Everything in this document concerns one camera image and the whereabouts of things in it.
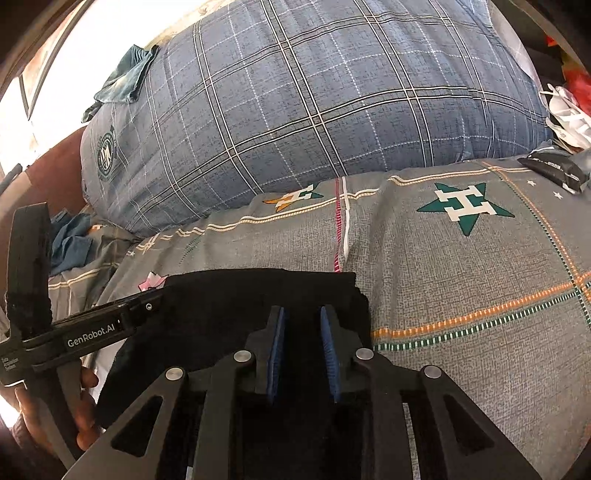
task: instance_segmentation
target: blue cloth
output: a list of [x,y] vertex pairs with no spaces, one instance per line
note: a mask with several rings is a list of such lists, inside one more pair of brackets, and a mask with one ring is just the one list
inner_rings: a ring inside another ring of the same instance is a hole
[[87,213],[73,217],[67,210],[62,210],[51,219],[51,276],[86,265],[92,246],[92,238],[86,234],[91,225],[90,215]]
[[97,113],[83,190],[148,237],[334,177],[528,154],[545,117],[486,0],[236,0]]
[[100,92],[95,94],[96,102],[86,109],[82,117],[82,123],[94,117],[104,103],[135,102],[138,99],[139,87],[142,85],[145,74],[157,51],[158,46],[156,45],[149,50],[133,45],[123,55],[117,68],[109,75]]

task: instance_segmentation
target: dark blue garment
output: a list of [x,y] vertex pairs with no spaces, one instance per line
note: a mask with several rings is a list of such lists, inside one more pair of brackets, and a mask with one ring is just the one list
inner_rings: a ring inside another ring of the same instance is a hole
[[92,238],[86,234],[91,225],[87,213],[73,217],[67,210],[62,210],[51,219],[51,276],[86,265],[92,246]]
[[82,123],[88,122],[96,115],[103,103],[133,103],[138,99],[139,88],[142,86],[148,67],[158,46],[149,50],[133,45],[119,61],[100,92],[95,94],[96,102],[87,108],[82,116]]

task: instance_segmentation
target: human hand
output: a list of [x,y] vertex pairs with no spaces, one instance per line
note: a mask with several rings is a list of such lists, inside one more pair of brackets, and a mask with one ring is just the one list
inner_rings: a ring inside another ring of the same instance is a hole
[[[98,385],[99,379],[92,370],[81,366],[80,383],[82,388],[92,388]],[[48,451],[50,454],[55,455],[51,443],[47,439],[47,435],[41,428],[37,403],[31,398],[24,386],[17,387],[14,393],[17,396],[22,417],[31,437],[33,437],[33,440],[35,440],[40,447]],[[78,446],[86,451],[100,435],[100,430],[98,426],[95,425],[95,400],[86,390],[80,392],[80,403],[77,405],[74,412],[74,421],[76,422],[79,431],[76,439]]]

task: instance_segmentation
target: metal screw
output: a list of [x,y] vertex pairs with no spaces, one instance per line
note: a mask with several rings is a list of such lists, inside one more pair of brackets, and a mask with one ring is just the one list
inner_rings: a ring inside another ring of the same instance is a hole
[[183,375],[184,373],[179,367],[172,367],[166,370],[166,378],[172,381],[179,380],[183,377]]
[[359,360],[371,360],[374,357],[374,352],[369,348],[360,348],[355,352],[355,356],[359,358]]
[[427,365],[424,372],[429,378],[439,378],[441,376],[441,369],[435,365]]
[[248,350],[238,350],[234,354],[234,360],[240,363],[248,362],[251,358],[252,353],[250,353]]

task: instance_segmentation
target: black cloth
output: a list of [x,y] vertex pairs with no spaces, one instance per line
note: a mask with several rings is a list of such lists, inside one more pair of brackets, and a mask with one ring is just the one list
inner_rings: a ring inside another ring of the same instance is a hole
[[[97,405],[99,424],[111,425],[167,368],[211,367],[242,349],[279,305],[288,319],[278,397],[272,408],[243,413],[245,477],[311,480],[327,478],[327,470],[333,476],[327,458],[343,453],[336,446],[344,440],[351,452],[360,450],[361,417],[330,396],[319,320],[326,304],[371,348],[368,301],[352,273],[215,270],[168,278],[156,318],[115,358]],[[342,478],[355,477],[358,460],[345,455]]]

